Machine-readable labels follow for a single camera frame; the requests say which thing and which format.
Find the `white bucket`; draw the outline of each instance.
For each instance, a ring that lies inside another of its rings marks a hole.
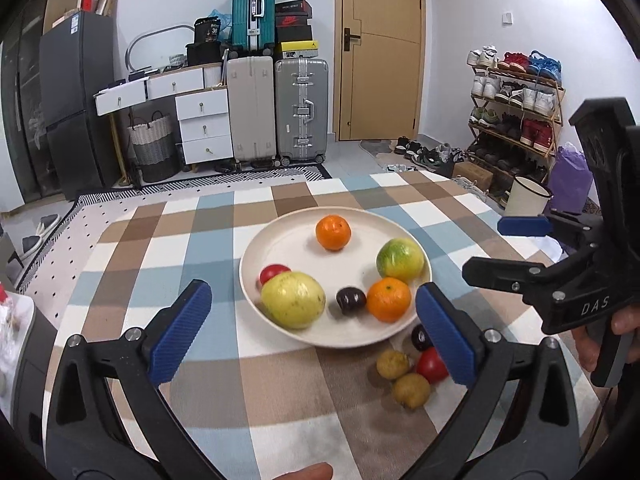
[[[538,216],[545,210],[553,194],[542,184],[525,176],[513,179],[505,216]]]

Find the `refrigerator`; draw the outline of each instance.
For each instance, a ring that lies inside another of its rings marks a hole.
[[[94,95],[113,75],[113,19],[80,11],[40,40],[40,87],[47,140],[67,200],[110,188],[120,176],[108,116]]]

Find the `tablecloth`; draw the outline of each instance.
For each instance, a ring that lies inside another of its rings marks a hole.
[[[45,420],[69,336],[106,340],[144,327],[198,278],[213,290],[212,309],[174,380],[161,391],[220,471],[230,480],[271,479],[327,461],[339,479],[399,478],[466,389],[447,379],[425,409],[408,412],[393,402],[391,385],[377,376],[374,363],[390,346],[417,357],[410,331],[366,348],[310,348],[260,319],[239,286],[239,260],[252,237],[278,216],[315,206],[362,208],[395,221],[426,250],[433,280],[481,329],[495,328],[521,342],[542,339],[540,318],[519,296],[472,288],[460,270],[472,256],[549,264],[548,258],[527,238],[499,235],[498,213],[446,178],[426,171],[383,173],[176,200],[140,206],[102,234],[56,339]],[[598,398],[572,355],[570,336],[558,339],[585,433]],[[476,454],[490,448],[514,388],[508,384]],[[132,441],[153,456],[117,381],[112,392]]]

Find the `kiwi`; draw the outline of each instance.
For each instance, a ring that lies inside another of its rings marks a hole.
[[[395,381],[398,377],[402,377],[410,369],[409,357],[396,350],[385,350],[376,361],[378,373],[390,381]]]
[[[410,410],[423,406],[431,395],[429,381],[418,374],[400,377],[392,389],[394,399]]]

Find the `metal screw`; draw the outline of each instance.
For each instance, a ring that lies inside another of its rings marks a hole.
[[[494,330],[493,328],[490,328],[489,330],[486,330],[484,332],[484,338],[489,343],[497,343],[498,341],[500,341],[500,339],[502,339],[502,334],[500,332],[498,332],[497,330]]]
[[[142,330],[139,328],[129,328],[129,330],[124,333],[127,341],[137,341],[140,339],[140,336],[142,336]]]
[[[558,348],[560,346],[558,340],[553,337],[545,337],[544,342],[549,348]]]
[[[73,334],[69,339],[66,340],[66,344],[71,347],[78,346],[82,341],[82,336],[79,334]]]

